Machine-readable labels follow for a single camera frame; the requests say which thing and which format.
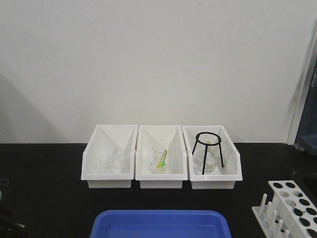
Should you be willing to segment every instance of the glass beaker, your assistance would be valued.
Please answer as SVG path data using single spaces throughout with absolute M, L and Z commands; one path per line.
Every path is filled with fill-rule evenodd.
M 99 157 L 99 162 L 96 167 L 97 174 L 113 174 L 111 164 L 114 161 L 115 156 L 113 153 L 108 151 L 103 151 L 102 155 Z
M 171 141 L 157 141 L 152 145 L 153 161 L 151 165 L 153 174 L 170 174 L 171 163 L 175 157 L 175 145 Z
M 115 158 L 111 163 L 111 168 L 122 174 L 129 173 L 128 171 L 129 165 L 130 165 L 129 151 L 119 148 L 114 156 Z

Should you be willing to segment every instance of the white plastic tray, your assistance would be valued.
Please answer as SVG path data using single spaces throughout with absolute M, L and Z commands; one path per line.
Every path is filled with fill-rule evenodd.
M 83 153 L 81 180 L 87 180 L 89 188 L 130 188 L 137 132 L 137 125 L 97 125 Z M 118 150 L 124 167 L 100 173 L 100 157 Z
M 168 174 L 154 174 L 152 145 L 160 141 L 170 141 L 174 145 L 175 156 L 169 161 Z M 136 151 L 135 179 L 141 188 L 182 188 L 188 179 L 186 150 L 180 125 L 140 125 Z
M 233 189 L 236 181 L 242 180 L 240 154 L 228 133 L 222 125 L 183 125 L 182 126 L 188 156 L 189 178 L 192 189 Z M 194 169 L 192 151 L 195 145 L 195 136 L 200 132 L 212 132 L 221 137 L 221 148 L 224 168 L 219 164 L 209 174 L 198 174 Z

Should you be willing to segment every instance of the glassware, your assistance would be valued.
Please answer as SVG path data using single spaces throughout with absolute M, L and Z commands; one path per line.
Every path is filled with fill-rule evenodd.
M 153 174 L 170 174 L 171 161 L 175 157 L 175 146 L 171 141 L 157 141 L 152 145 L 153 161 L 151 165 Z

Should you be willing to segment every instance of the black object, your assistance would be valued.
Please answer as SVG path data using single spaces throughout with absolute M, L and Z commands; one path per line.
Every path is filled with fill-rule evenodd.
M 202 141 L 199 140 L 199 137 L 200 135 L 202 134 L 209 134 L 209 135 L 214 135 L 218 138 L 218 142 L 217 143 L 214 143 L 214 144 L 211 144 L 211 143 L 204 143 Z M 194 155 L 194 152 L 195 152 L 195 149 L 196 149 L 196 146 L 197 146 L 197 142 L 199 142 L 200 144 L 202 145 L 205 145 L 205 155 L 204 155 L 204 165 L 203 165 L 203 173 L 202 175 L 205 174 L 205 166 L 206 166 L 206 157 L 207 157 L 207 151 L 208 151 L 208 146 L 214 146 L 214 145 L 218 145 L 219 146 L 219 151 L 220 151 L 220 158 L 221 158 L 221 166 L 224 167 L 223 165 L 223 158 L 222 158 L 222 151 L 221 151 L 221 137 L 215 133 L 212 133 L 212 132 L 207 132 L 207 131 L 204 131 L 204 132 L 200 132 L 196 135 L 196 142 L 195 142 L 195 145 L 194 145 L 194 149 L 193 149 L 193 152 L 192 152 L 192 155 Z
M 305 106 L 298 127 L 295 144 L 308 154 L 317 155 L 317 64 L 308 89 Z
M 6 195 L 9 186 L 9 180 L 0 178 L 0 191 L 2 200 Z M 26 229 L 23 225 L 14 222 L 11 217 L 11 211 L 3 206 L 0 200 L 0 237 L 1 238 L 25 238 L 27 236 Z

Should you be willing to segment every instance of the white wall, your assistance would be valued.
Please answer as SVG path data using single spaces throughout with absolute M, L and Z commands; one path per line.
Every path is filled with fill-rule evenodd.
M 0 1 L 0 142 L 223 124 L 285 142 L 315 0 Z

